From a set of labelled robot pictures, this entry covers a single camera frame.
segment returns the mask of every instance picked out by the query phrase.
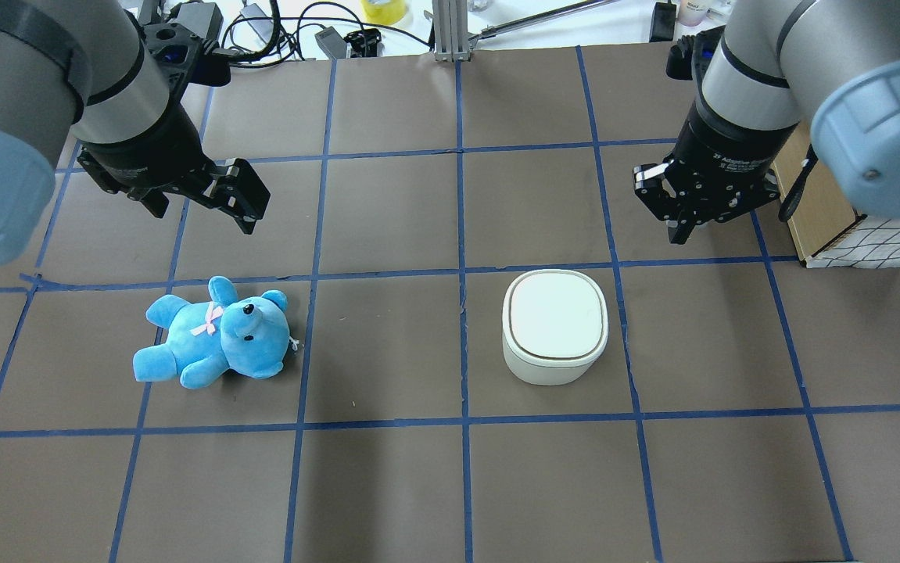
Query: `white container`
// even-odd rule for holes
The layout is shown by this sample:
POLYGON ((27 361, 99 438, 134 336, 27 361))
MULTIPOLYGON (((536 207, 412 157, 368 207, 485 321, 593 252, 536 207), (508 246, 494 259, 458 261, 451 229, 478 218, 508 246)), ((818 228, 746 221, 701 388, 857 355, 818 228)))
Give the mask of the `white container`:
POLYGON ((710 4, 711 0, 682 0, 679 2, 679 23, 687 27, 700 25, 710 4))
POLYGON ((588 370, 610 336, 606 299, 578 271, 538 270, 509 286, 502 306, 502 350, 515 377, 564 385, 588 370))

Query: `pink ribbon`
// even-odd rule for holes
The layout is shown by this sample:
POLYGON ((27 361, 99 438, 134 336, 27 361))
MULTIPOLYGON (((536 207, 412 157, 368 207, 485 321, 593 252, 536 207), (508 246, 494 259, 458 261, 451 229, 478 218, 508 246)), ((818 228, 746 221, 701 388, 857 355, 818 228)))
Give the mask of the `pink ribbon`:
POLYGON ((214 307, 213 302, 210 302, 210 305, 206 308, 206 323, 199 325, 199 327, 193 328, 190 332, 192 332, 193 336, 199 336, 206 332, 207 335, 212 335, 217 331, 217 327, 214 327, 213 320, 214 318, 220 318, 224 316, 224 308, 223 307, 214 307))

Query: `cardboard box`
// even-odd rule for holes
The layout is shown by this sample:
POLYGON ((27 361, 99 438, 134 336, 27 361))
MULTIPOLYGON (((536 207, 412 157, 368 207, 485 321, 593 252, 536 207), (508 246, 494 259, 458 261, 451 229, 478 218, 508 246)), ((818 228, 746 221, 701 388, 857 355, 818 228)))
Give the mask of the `cardboard box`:
MULTIPOLYGON (((800 174, 811 133, 798 125, 776 160, 783 196, 800 174)), ((857 213, 825 163, 808 178, 797 213, 788 221, 797 258, 806 267, 900 267, 900 220, 857 213)))

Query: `teddy bear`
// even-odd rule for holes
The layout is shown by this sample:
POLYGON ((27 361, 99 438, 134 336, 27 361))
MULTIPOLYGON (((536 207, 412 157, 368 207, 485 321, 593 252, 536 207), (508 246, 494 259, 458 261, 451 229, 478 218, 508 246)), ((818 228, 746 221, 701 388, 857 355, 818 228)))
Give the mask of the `teddy bear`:
POLYGON ((282 370, 286 349, 296 350, 286 324, 286 295, 272 289, 238 299, 229 279, 211 278, 209 303, 163 296, 147 307, 147 321, 167 330, 165 343, 134 355, 134 377, 160 382, 179 377, 182 387, 210 385, 225 371, 261 380, 282 370))

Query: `container lid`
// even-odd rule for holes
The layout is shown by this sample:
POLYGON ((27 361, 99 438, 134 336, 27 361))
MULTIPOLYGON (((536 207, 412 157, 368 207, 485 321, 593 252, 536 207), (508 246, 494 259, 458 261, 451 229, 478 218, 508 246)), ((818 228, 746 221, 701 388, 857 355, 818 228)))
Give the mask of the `container lid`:
POLYGON ((577 271, 538 271, 518 280, 510 332, 529 355, 568 360, 590 355, 604 338, 606 310, 595 281, 577 271))

